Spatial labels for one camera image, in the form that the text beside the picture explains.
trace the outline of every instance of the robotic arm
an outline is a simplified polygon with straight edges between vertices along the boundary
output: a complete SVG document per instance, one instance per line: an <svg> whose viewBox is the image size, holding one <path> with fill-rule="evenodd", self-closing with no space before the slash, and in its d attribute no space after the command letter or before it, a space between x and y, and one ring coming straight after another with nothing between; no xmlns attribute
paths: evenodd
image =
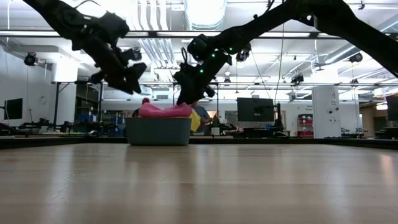
<svg viewBox="0 0 398 224"><path fill-rule="evenodd" d="M147 68L144 63L127 67L134 57L132 49L122 52L119 38L129 32L126 21L106 12L100 18L80 13L60 0L24 0L35 9L61 37L72 41L72 50L83 49L101 70L91 76L91 82L105 79L109 86L126 93L141 93L138 79Z"/></svg>
<svg viewBox="0 0 398 224"><path fill-rule="evenodd" d="M199 35L188 45L188 52L199 62L187 63L174 79L181 85L177 104L193 103L208 94L209 82L225 63L232 65L231 54L242 51L256 37L294 19L329 35L342 37L365 51L398 78L398 43L359 20L344 0L286 0L242 26L224 30L215 37Z"/></svg>

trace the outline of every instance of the pink cloth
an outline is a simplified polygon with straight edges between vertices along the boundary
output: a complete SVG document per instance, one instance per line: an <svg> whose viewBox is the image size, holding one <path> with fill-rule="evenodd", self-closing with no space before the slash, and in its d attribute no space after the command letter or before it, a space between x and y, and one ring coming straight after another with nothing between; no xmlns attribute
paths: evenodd
<svg viewBox="0 0 398 224"><path fill-rule="evenodd" d="M152 103L144 103L139 109L139 116L142 118L174 118L189 117L192 113L191 106L186 103L174 105L171 108L160 109Z"/></svg>

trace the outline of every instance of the ductwork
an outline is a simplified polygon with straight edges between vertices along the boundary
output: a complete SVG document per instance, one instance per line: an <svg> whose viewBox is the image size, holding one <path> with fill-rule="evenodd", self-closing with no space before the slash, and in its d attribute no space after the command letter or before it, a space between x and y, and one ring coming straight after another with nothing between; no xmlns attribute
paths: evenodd
<svg viewBox="0 0 398 224"><path fill-rule="evenodd" d="M159 26L157 25L157 5L156 5L156 0L150 0L150 26L152 26L152 28L154 30L159 30ZM167 49L166 49L166 44L164 39L157 39L155 40L156 44L159 44L162 47L162 50L164 52L164 55L167 58L167 66L168 67L172 67L172 61L170 58L170 55L167 53Z"/></svg>
<svg viewBox="0 0 398 224"><path fill-rule="evenodd" d="M383 22L382 24L376 27L377 30L381 32L386 32L389 28L393 27L398 23L398 15L390 18L389 20ZM325 57L326 64L333 64L344 60L348 57L353 56L354 54L359 53L361 50L355 47L353 44L347 44L344 47L336 50L335 52L330 53Z"/></svg>
<svg viewBox="0 0 398 224"><path fill-rule="evenodd" d="M141 26L144 28L144 30L150 30L147 22L147 1L143 0L141 1L141 18L140 18ZM154 56L155 58L160 62L162 67L166 67L166 62L163 58L162 53L160 52L156 41L154 39L149 39L149 47L153 52L155 52Z"/></svg>
<svg viewBox="0 0 398 224"><path fill-rule="evenodd" d="M166 19L166 0L159 0L159 4L160 4L160 28L162 30L168 30L168 26L167 26L167 19ZM163 39L164 43L165 43L165 47L166 50L164 53L168 54L170 56L170 63L173 65L174 68L177 68L177 61L175 60L174 57L174 51L173 51L173 46L172 46L172 41L170 39Z"/></svg>
<svg viewBox="0 0 398 224"><path fill-rule="evenodd" d="M131 7L132 7L132 12L130 13L130 21L131 21L131 26L130 29L135 29L135 30L142 30L139 19L138 19L138 1L137 0L132 0L131 2ZM150 47L149 43L147 40L144 39L138 39L138 43L140 46L145 50L147 53L149 59L156 64L157 67L161 67L162 64L155 58L155 53L152 50L152 47Z"/></svg>
<svg viewBox="0 0 398 224"><path fill-rule="evenodd" d="M226 0L184 0L187 30L221 30Z"/></svg>

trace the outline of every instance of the computer monitor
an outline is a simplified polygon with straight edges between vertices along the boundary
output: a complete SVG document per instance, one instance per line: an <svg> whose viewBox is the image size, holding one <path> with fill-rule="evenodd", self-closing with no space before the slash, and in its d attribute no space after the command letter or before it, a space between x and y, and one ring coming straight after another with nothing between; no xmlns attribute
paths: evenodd
<svg viewBox="0 0 398 224"><path fill-rule="evenodd" d="M398 96L388 96L387 100L387 115L389 121L398 121Z"/></svg>
<svg viewBox="0 0 398 224"><path fill-rule="evenodd" d="M4 102L4 119L22 119L23 99L6 100Z"/></svg>
<svg viewBox="0 0 398 224"><path fill-rule="evenodd" d="M272 99L238 98L238 121L274 121Z"/></svg>

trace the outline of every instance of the ceiling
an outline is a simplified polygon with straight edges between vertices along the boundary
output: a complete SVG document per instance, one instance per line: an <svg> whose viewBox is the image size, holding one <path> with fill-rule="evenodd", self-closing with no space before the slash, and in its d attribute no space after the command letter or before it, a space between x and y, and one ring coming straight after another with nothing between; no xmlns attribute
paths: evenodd
<svg viewBox="0 0 398 224"><path fill-rule="evenodd" d="M107 8L110 11L115 11L121 17L126 17L127 14L134 13L128 11L126 7L123 7L123 4L126 4L127 1L130 0L97 0L97 2L100 3L104 8ZM280 2L281 0L276 0L275 6L280 4ZM353 11L357 17L374 27L377 27L379 24L382 24L384 21L387 21L392 17L398 18L398 0L365 0L364 2L366 7L363 10L358 10L361 2L360 0L346 2L348 2L353 8ZM147 8L148 23L150 21L149 3L150 1L148 1ZM171 30L185 30L186 23L183 10L183 0L167 0L166 3L168 27L170 27ZM8 29L8 21L10 23L10 29L12 30L51 30L51 27L49 27L44 19L42 19L40 14L33 11L22 0L13 0L13 2L11 2L8 20L7 4L8 1L0 1L0 30ZM222 29L227 29L232 26L239 26L251 21L253 15L262 14L266 9L266 6L267 1L264 0L227 0ZM395 32L396 30L398 30L398 24L396 24L393 29L388 31ZM279 26L273 31L313 32L316 31L316 29L297 21L288 21L284 26ZM71 43L68 40L61 38L10 38L9 41L10 43L17 43L19 45L39 45L43 46L43 48L45 48L45 46L56 46L60 48L64 54L72 55L78 62L85 66L85 69L80 70L79 75L90 75L96 71L93 66L94 61L87 54L84 54L84 52L72 52ZM189 41L190 38L171 39L173 52L178 62L182 61L182 55L180 53L181 47L186 47ZM303 62L305 63L309 57L314 55L330 54L347 44L348 42L345 40L336 39L256 39L251 42L252 52L249 58L245 61L244 67L238 68L235 62L233 66L225 65L218 73L218 81L223 82L225 78L225 72L229 72L231 77L238 77L237 82L261 82L261 77L265 79L265 82L277 82L279 76L284 77L297 65L300 65ZM137 47L139 46L139 42L136 39L124 39L119 41L119 45ZM53 58L44 58L53 57L53 54L42 55L42 59L50 61L53 60ZM153 66L153 63L147 54L143 54L142 61L148 65L148 74L144 75L143 78L150 80L151 77L149 71L150 67ZM303 73L308 81L312 79L316 71L311 69L310 62L307 62L305 65L306 66L300 67L299 73ZM332 66L325 67L324 69L326 70L326 73L323 71L322 74L326 74L323 75L325 82L327 82L327 79L329 78L328 72L332 74L331 76L333 77L336 75L335 78L339 79L339 82L349 82L353 77L375 71L380 67L381 66L377 62L372 60L368 55L364 54L364 60L361 63L351 64L349 62L341 61ZM291 75L286 76L287 82L290 82L290 76ZM372 77L372 79L363 82L380 82L390 77L391 76L388 73L380 73L379 76Z"/></svg>

